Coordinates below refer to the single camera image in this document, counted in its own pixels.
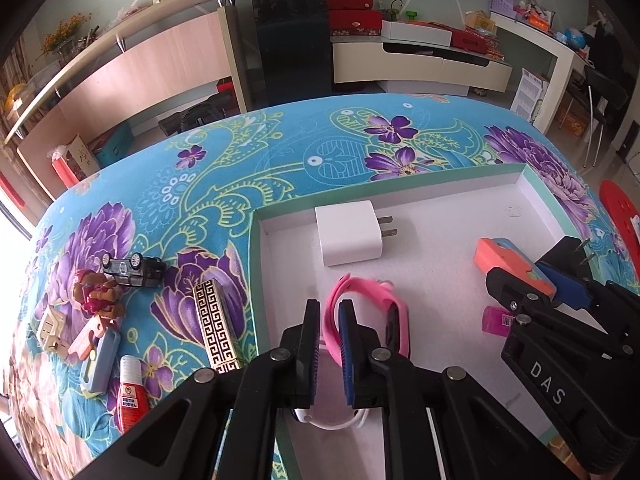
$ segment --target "pink watch strap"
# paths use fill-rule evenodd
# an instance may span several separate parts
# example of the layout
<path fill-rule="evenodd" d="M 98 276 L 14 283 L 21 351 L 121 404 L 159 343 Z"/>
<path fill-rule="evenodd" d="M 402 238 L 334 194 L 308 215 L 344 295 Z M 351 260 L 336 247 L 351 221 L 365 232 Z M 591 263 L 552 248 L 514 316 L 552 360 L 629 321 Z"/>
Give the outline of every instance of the pink watch strap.
<path fill-rule="evenodd" d="M 407 305 L 392 294 L 393 286 L 390 283 L 379 283 L 375 280 L 367 280 L 365 278 L 351 277 L 345 274 L 335 284 L 333 290 L 326 300 L 324 308 L 324 316 L 322 317 L 322 335 L 324 344 L 329 354 L 339 366 L 342 366 L 342 357 L 340 355 L 340 333 L 335 325 L 335 307 L 338 299 L 345 292 L 357 292 L 375 303 L 378 308 L 387 313 L 392 303 L 398 307 L 400 318 L 400 354 L 409 355 L 409 315 Z"/>

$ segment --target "white charging cable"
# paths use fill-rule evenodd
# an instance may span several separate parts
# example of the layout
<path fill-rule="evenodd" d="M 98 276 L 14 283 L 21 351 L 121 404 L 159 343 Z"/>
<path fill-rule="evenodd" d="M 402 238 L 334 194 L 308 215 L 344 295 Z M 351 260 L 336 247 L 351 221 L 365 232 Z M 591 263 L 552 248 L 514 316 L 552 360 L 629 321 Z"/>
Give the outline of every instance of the white charging cable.
<path fill-rule="evenodd" d="M 324 344 L 324 340 L 321 338 L 320 343 L 318 345 L 319 350 L 327 350 L 326 345 Z M 311 424 L 320 430 L 327 431 L 335 431 L 335 430 L 344 430 L 345 428 L 349 428 L 351 426 L 356 426 L 356 428 L 361 428 L 364 425 L 364 422 L 367 420 L 369 416 L 369 408 L 364 408 L 362 410 L 355 410 L 353 413 L 353 418 L 342 422 L 340 424 L 326 424 L 324 422 L 319 422 L 313 418 L 313 415 L 310 413 L 310 410 L 306 410 L 303 408 L 297 408 L 292 411 L 293 417 L 299 421 L 307 424 Z"/>

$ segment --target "black bag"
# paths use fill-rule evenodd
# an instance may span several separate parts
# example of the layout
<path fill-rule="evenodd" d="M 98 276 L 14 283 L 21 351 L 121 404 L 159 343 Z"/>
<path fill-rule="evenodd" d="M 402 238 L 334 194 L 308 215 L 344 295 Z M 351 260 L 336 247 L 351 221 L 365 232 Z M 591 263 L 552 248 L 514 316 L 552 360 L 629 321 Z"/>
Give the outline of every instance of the black bag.
<path fill-rule="evenodd" d="M 231 90 L 225 90 L 187 110 L 176 112 L 158 121 L 158 126 L 169 137 L 177 132 L 186 132 L 198 126 L 214 123 L 226 117 L 225 107 L 229 108 L 233 105 L 233 100 Z"/>

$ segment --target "bed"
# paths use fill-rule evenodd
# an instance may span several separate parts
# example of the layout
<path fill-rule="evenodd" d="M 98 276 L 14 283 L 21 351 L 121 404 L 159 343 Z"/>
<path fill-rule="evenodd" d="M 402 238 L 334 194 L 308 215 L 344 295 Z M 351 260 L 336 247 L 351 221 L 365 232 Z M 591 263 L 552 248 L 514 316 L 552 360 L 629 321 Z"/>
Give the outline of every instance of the bed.
<path fill-rule="evenodd" d="M 428 171 L 525 162 L 546 183 L 582 238 L 594 276 L 638 290 L 609 216 L 564 157 L 508 110 L 439 95 L 361 94 L 257 110 L 147 148 L 67 191 L 31 243 L 15 323 L 7 393 L 18 435 L 40 478 L 66 480 L 118 438 L 118 365 L 105 395 L 83 394 L 79 364 L 43 352 L 44 309 L 66 315 L 73 341 L 85 318 L 71 298 L 77 269 L 109 251 L 168 265 L 159 288 L 124 297 L 118 357 L 138 356 L 151 405 L 207 366 L 191 287 L 222 283 L 245 357 L 256 353 L 247 280 L 253 209 L 340 186 Z M 272 478 L 287 478 L 274 453 Z"/>

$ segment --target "white power adapter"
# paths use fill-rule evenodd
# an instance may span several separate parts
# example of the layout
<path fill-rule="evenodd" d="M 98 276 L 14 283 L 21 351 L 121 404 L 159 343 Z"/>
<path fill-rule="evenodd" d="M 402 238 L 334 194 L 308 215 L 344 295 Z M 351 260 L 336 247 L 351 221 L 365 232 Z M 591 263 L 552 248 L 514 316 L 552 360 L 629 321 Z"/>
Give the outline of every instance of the white power adapter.
<path fill-rule="evenodd" d="M 397 229 L 380 230 L 393 217 L 377 218 L 369 200 L 316 207 L 322 262 L 325 267 L 375 260 L 382 256 L 382 238 Z"/>

